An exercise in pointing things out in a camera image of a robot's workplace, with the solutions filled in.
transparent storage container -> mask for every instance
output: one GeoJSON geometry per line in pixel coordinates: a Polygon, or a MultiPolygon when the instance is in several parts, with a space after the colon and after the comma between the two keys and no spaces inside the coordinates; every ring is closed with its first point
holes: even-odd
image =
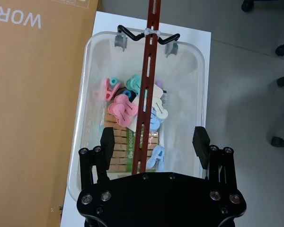
{"type": "MultiPolygon", "coordinates": [[[[75,201],[81,191],[78,151],[83,147],[93,149],[100,145],[106,114],[106,102],[101,98],[105,96],[105,90],[101,88],[103,79],[117,78],[126,83],[132,75],[142,73],[145,39],[126,40],[122,35],[123,44],[127,42],[125,48],[115,46],[116,35],[121,33],[95,34],[85,48],[67,183],[75,201]]],[[[169,114],[159,134],[160,145],[165,149],[164,172],[198,176],[200,164],[192,138],[194,127],[202,126],[205,117],[202,53],[187,43],[158,44],[155,81],[162,82],[163,89],[167,91],[164,108],[169,114]],[[173,46],[177,46],[177,54],[172,54],[175,51],[173,46]]],[[[107,174],[110,179],[130,175],[129,172],[107,174]]]]}

zip tie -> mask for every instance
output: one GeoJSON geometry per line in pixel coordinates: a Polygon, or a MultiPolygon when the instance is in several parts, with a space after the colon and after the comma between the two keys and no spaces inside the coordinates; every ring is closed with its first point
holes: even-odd
{"type": "Polygon", "coordinates": [[[159,36],[161,35],[161,31],[160,30],[155,31],[155,30],[152,30],[150,28],[146,28],[144,30],[144,35],[146,36],[146,35],[149,35],[149,34],[156,34],[157,37],[159,38],[159,36]]]}

cardboard box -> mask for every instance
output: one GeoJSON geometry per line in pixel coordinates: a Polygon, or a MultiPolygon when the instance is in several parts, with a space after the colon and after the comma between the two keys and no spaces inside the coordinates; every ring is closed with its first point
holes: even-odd
{"type": "Polygon", "coordinates": [[[59,226],[97,0],[0,0],[0,227],[59,226]]]}

